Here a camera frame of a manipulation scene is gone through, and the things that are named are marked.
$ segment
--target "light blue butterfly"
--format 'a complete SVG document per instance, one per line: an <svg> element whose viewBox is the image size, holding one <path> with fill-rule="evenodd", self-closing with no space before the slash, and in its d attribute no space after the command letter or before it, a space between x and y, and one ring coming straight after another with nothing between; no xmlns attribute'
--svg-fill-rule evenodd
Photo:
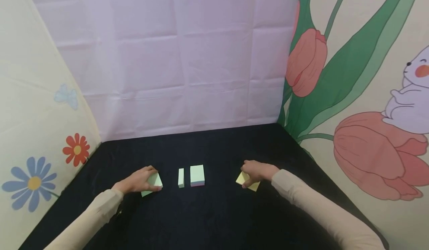
<svg viewBox="0 0 429 250"><path fill-rule="evenodd" d="M54 101L58 103L67 102L70 107L74 110L78 109L78 95L75 89L72 89L70 93L67 90L67 85L62 84L60 89L54 95Z"/></svg>

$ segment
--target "yellow sticky note pad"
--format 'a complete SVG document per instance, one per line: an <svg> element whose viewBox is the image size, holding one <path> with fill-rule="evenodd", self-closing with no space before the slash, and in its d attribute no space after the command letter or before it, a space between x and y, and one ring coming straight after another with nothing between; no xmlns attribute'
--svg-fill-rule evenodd
<svg viewBox="0 0 429 250"><path fill-rule="evenodd" d="M248 174L246 174L245 172L241 172L239 174L239 177L237 177L237 180L235 180L235 182L237 182L240 185L243 185L243 183L246 182L246 180L248 180L250 177ZM252 190L252 191L256 191L259 187L259 183L260 182L256 182L253 183L250 187L248 187L248 189Z"/></svg>

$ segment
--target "wrist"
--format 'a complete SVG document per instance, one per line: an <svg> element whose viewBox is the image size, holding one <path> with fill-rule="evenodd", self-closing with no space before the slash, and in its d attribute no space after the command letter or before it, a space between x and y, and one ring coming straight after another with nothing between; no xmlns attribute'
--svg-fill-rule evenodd
<svg viewBox="0 0 429 250"><path fill-rule="evenodd" d="M271 181L273 179L273 176L280 171L279 168L277 168L276 166L272 165L272 164L268 164L268 167L266 168L265 171L265 175L264 175L264 179Z"/></svg>
<svg viewBox="0 0 429 250"><path fill-rule="evenodd" d="M127 186L126 182L124 182L123 180L116 182L115 185L113 185L112 189L118 190L123 194L127 194L131 191L130 188Z"/></svg>

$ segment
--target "red flower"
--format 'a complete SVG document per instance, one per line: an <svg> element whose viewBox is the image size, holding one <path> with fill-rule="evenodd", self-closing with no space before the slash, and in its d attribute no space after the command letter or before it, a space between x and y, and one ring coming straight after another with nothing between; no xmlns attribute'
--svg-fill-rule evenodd
<svg viewBox="0 0 429 250"><path fill-rule="evenodd" d="M305 97L313 91L327 55L325 36L315 29L306 30L287 61L286 80L294 94Z"/></svg>
<svg viewBox="0 0 429 250"><path fill-rule="evenodd" d="M384 123L380 112L352 115L335 129L334 155L347 177L381 200L411 201L423 196L415 186L429 185L424 135Z"/></svg>
<svg viewBox="0 0 429 250"><path fill-rule="evenodd" d="M85 136L83 135L79 140L79 134L74 134L74 139L70 135L66 138L66 142L70 147L63 148L65 155L70 155L66 159L66 163L70 163L74 158L73 165L78 166L79 163L85 163L89 157L89 145Z"/></svg>

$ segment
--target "right hand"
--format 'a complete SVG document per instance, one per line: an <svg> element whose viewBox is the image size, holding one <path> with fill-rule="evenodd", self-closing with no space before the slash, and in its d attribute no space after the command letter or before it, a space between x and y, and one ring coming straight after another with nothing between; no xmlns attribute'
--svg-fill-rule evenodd
<svg viewBox="0 0 429 250"><path fill-rule="evenodd" d="M260 182L263 179L271 180L274 174L276 174L280 169L268 163L260 163L255 160L245 160L241 170L250 177L250 179L246 180L242 185L243 188L248 188L253 183Z"/></svg>
<svg viewBox="0 0 429 250"><path fill-rule="evenodd" d="M139 169L132 173L129 177L124 180L119 181L113 186L113 189L117 189L124 194L129 192L141 192L145 190L150 191L160 191L161 186L152 186L147 182L150 176L158 173L153 166L145 166L142 169Z"/></svg>

